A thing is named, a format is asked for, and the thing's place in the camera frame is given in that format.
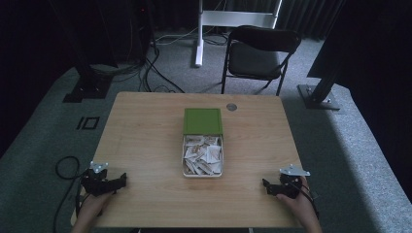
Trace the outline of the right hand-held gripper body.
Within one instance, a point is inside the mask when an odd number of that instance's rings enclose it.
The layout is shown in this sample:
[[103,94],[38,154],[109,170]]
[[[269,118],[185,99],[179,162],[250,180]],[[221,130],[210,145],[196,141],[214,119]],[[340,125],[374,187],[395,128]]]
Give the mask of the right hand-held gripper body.
[[283,186],[282,194],[295,199],[302,188],[302,177],[309,177],[311,173],[298,166],[290,164],[280,169],[280,182]]

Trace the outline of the black metal stand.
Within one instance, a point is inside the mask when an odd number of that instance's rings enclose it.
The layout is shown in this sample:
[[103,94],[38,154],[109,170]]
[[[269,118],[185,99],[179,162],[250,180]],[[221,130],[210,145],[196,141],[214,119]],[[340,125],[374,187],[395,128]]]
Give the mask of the black metal stand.
[[60,0],[48,0],[53,12],[61,25],[63,35],[67,40],[67,52],[74,62],[79,79],[73,90],[65,95],[64,103],[81,103],[84,99],[105,99],[110,89],[113,75],[101,75],[90,66],[74,27],[63,12]]
[[308,73],[309,78],[320,78],[317,85],[300,84],[297,88],[307,109],[339,111],[331,89],[341,69],[340,59],[347,44],[342,32],[343,15],[347,0],[340,0],[337,15],[334,18],[326,40]]

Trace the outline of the black folding chair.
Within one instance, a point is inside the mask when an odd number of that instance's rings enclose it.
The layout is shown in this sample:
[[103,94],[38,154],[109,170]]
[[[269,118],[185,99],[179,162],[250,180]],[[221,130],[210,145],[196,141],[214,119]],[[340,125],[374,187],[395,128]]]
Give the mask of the black folding chair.
[[221,94],[227,78],[266,81],[274,80],[280,94],[291,56],[301,44],[300,35],[292,30],[242,25],[228,35],[222,74]]

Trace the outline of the green sliding box lid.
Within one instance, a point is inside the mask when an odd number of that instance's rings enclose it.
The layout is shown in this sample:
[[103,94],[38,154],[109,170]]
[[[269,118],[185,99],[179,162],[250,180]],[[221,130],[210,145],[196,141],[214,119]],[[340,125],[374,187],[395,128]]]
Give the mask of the green sliding box lid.
[[222,135],[223,124],[220,109],[186,108],[184,135]]

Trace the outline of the dark computer tower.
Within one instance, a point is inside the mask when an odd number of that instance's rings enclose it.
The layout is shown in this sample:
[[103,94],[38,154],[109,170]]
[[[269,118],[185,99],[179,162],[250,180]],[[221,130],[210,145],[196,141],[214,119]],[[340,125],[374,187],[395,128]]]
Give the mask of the dark computer tower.
[[128,0],[131,39],[128,58],[137,64],[146,61],[153,38],[152,6],[150,0]]

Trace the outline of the white metal stand frame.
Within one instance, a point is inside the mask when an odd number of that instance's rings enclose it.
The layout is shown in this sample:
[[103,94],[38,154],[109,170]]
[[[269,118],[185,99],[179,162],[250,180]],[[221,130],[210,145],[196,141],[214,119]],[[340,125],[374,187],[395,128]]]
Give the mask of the white metal stand frame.
[[198,38],[194,65],[201,67],[203,64],[203,27],[238,27],[252,25],[274,29],[277,25],[283,0],[276,0],[272,13],[231,12],[231,11],[206,11],[203,9],[203,0],[199,0],[198,8]]

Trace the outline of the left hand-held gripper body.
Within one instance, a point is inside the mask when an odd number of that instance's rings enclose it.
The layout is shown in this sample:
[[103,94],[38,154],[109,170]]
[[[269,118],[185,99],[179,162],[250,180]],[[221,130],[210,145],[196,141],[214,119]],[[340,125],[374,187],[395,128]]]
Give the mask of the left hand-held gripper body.
[[114,193],[115,191],[109,186],[107,180],[108,163],[96,163],[91,161],[89,168],[84,172],[81,179],[81,185],[85,191],[93,196],[99,196],[105,193]]

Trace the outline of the dark curtain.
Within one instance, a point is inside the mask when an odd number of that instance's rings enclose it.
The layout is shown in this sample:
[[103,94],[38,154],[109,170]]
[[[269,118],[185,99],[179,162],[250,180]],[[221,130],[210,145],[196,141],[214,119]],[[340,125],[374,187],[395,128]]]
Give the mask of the dark curtain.
[[228,11],[273,13],[280,3],[276,27],[304,38],[324,40],[346,0],[223,0]]

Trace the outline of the person's right hand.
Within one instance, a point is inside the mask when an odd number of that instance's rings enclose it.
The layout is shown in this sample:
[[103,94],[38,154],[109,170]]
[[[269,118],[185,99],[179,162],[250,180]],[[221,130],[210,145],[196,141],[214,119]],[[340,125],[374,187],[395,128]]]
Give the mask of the person's right hand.
[[308,199],[308,183],[304,177],[302,177],[301,180],[302,188],[296,198],[292,199],[284,194],[278,194],[276,198],[292,211],[303,227],[309,227],[310,225],[314,225],[318,219],[311,201]]

